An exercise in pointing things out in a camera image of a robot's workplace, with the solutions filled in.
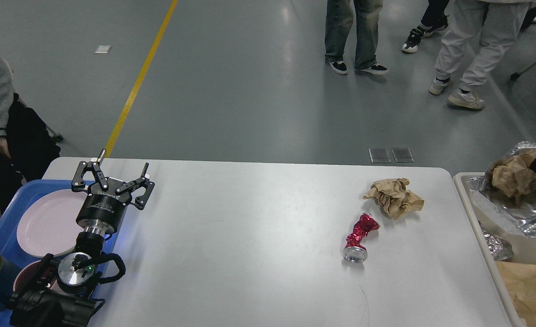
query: crushed red can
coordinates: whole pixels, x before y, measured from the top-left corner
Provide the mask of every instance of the crushed red can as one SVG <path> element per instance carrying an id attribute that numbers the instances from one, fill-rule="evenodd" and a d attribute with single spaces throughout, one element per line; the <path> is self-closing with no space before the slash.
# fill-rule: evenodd
<path id="1" fill-rule="evenodd" d="M 354 224 L 353 232 L 346 238 L 344 247 L 344 259 L 351 263 L 361 263 L 367 259 L 368 253 L 364 246 L 361 246 L 361 240 L 366 237 L 371 230 L 379 229 L 378 222 L 370 215 L 363 213 L 359 221 Z"/>

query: shoe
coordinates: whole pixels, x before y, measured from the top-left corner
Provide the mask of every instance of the shoe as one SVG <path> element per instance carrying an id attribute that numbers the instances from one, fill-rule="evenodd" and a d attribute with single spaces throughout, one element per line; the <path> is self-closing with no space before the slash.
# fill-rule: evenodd
<path id="1" fill-rule="evenodd" d="M 332 70 L 339 75 L 346 75 L 349 72 L 349 70 L 346 69 L 346 64 L 342 60 L 328 62 L 328 64 L 330 65 L 330 68 L 332 68 Z"/>
<path id="2" fill-rule="evenodd" d="M 431 93 L 433 95 L 440 95 L 443 92 L 443 90 L 446 87 L 448 87 L 450 84 L 451 84 L 451 79 L 449 79 L 445 83 L 440 81 L 440 80 L 438 80 L 438 79 L 434 79 L 433 83 L 429 87 L 429 93 Z"/>
<path id="3" fill-rule="evenodd" d="M 421 43 L 422 39 L 423 30 L 420 30 L 419 27 L 415 27 L 415 29 L 412 29 L 409 32 L 409 37 L 407 38 L 407 41 L 405 41 L 405 44 L 401 46 L 401 51 L 407 54 L 417 52 L 417 48 L 419 47 L 419 43 Z"/>
<path id="4" fill-rule="evenodd" d="M 471 110 L 482 110 L 486 102 L 477 97 L 476 91 L 470 93 L 461 93 L 457 90 L 452 93 L 447 100 L 456 106 L 462 106 Z"/>
<path id="5" fill-rule="evenodd" d="M 371 73 L 373 75 L 384 75 L 388 73 L 388 68 L 386 68 L 385 66 L 381 64 L 374 64 L 365 69 L 357 69 L 357 70 L 360 70 L 361 72 Z"/>
<path id="6" fill-rule="evenodd" d="M 443 31 L 448 26 L 449 26 L 449 24 L 447 23 L 447 16 L 442 14 L 442 16 L 440 16 L 438 18 L 438 20 L 435 23 L 435 25 L 433 25 L 431 27 L 431 29 L 429 29 L 428 31 L 425 31 L 425 33 L 423 33 L 423 37 L 430 37 L 431 35 L 433 35 L 434 32 Z"/>

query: black cable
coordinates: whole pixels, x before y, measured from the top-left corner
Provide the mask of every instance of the black cable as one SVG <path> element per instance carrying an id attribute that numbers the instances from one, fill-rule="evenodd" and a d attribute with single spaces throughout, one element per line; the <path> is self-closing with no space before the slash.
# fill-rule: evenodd
<path id="1" fill-rule="evenodd" d="M 100 301 L 100 304 L 96 308 L 94 308 L 94 310 L 92 310 L 92 314 L 90 315 L 90 317 L 94 316 L 94 314 L 96 314 L 100 310 L 100 308 L 104 306 L 104 303 L 106 303 L 106 300 L 104 300 L 104 298 L 93 298 L 93 300 Z"/>

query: crumpled brown paper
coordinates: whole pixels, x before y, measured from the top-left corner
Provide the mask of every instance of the crumpled brown paper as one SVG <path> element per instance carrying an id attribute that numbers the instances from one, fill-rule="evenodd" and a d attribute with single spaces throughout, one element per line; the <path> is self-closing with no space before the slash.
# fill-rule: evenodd
<path id="1" fill-rule="evenodd" d="M 516 203 L 532 193 L 536 184 L 536 149 L 515 155 L 494 168 L 492 185 Z"/>
<path id="2" fill-rule="evenodd" d="M 536 327 L 536 265 L 496 261 L 518 316 Z"/>
<path id="3" fill-rule="evenodd" d="M 363 199 L 374 198 L 390 218 L 398 219 L 403 213 L 420 211 L 425 201 L 419 195 L 408 191 L 407 178 L 391 178 L 374 182 Z"/>

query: aluminum foil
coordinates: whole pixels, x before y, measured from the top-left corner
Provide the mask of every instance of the aluminum foil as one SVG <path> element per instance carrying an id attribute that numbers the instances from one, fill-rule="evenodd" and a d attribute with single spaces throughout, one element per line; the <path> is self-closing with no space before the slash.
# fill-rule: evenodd
<path id="1" fill-rule="evenodd" d="M 490 249 L 490 253 L 492 253 L 492 256 L 494 257 L 494 260 L 501 261 L 513 257 L 514 252 L 512 251 L 512 244 L 510 244 L 510 242 L 502 239 L 496 234 L 488 232 L 483 228 L 482 233 L 484 234 L 487 246 Z"/>
<path id="2" fill-rule="evenodd" d="M 534 191 L 521 199 L 520 205 L 494 188 L 490 182 L 493 169 L 500 162 L 536 149 L 536 144 L 521 142 L 505 157 L 490 165 L 484 176 L 466 178 L 473 205 L 500 226 L 506 233 L 536 238 L 536 185 Z"/>

